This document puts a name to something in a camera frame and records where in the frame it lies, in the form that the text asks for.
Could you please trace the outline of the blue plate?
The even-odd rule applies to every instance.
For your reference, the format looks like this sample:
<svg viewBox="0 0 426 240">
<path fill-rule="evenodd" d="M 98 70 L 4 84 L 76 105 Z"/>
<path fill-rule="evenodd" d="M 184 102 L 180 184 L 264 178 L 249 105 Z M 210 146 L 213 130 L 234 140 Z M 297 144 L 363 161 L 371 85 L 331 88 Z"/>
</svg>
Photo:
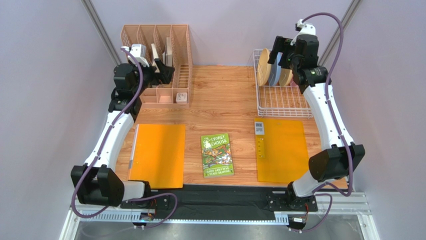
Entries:
<svg viewBox="0 0 426 240">
<path fill-rule="evenodd" d="M 280 80 L 280 76 L 281 76 L 281 67 L 279 66 L 281 57 L 282 57 L 282 52 L 279 52 L 277 54 L 276 60 L 274 62 L 274 64 L 271 67 L 270 70 L 270 75 L 268 78 L 268 85 L 269 86 L 276 86 Z"/>
</svg>

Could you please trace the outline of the cream yellow plate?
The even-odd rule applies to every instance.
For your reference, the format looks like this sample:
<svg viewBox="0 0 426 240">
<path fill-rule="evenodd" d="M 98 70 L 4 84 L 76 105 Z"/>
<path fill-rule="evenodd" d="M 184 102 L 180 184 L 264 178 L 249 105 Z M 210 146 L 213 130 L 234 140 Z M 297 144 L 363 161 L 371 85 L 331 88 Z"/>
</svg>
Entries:
<svg viewBox="0 0 426 240">
<path fill-rule="evenodd" d="M 267 48 L 264 48 L 259 56 L 258 63 L 257 63 L 257 84 L 259 87 L 265 86 L 268 81 L 271 74 L 271 68 L 272 65 L 268 63 L 270 57 L 270 50 Z"/>
</svg>

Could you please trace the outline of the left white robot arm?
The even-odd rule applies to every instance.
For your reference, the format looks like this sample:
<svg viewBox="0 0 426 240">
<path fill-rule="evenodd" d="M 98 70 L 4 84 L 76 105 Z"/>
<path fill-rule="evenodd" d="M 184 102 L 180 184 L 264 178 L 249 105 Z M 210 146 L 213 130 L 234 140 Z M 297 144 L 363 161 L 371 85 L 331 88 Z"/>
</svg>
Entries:
<svg viewBox="0 0 426 240">
<path fill-rule="evenodd" d="M 156 60 L 159 68 L 145 58 L 117 65 L 113 72 L 115 88 L 108 105 L 107 120 L 101 136 L 84 164 L 75 165 L 70 173 L 81 204 L 118 207 L 124 201 L 152 195 L 149 182 L 122 181 L 115 173 L 124 140 L 143 105 L 141 93 L 152 84 L 169 83 L 174 68 Z"/>
</svg>

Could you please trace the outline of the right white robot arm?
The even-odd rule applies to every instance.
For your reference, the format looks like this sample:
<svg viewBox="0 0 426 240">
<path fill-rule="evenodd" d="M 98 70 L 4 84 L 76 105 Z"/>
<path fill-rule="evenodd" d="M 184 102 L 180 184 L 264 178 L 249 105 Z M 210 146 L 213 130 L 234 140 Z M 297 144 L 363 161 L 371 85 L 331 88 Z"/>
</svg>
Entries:
<svg viewBox="0 0 426 240">
<path fill-rule="evenodd" d="M 346 196 L 353 191 L 354 170 L 365 156 L 365 148 L 355 144 L 345 129 L 333 97 L 331 71 L 318 64 L 317 36 L 301 34 L 293 42 L 277 36 L 268 63 L 291 70 L 293 80 L 308 102 L 319 130 L 321 152 L 308 161 L 308 171 L 288 185 L 294 198 L 312 196 L 324 186 L 337 189 L 333 181 L 348 178 Z"/>
</svg>

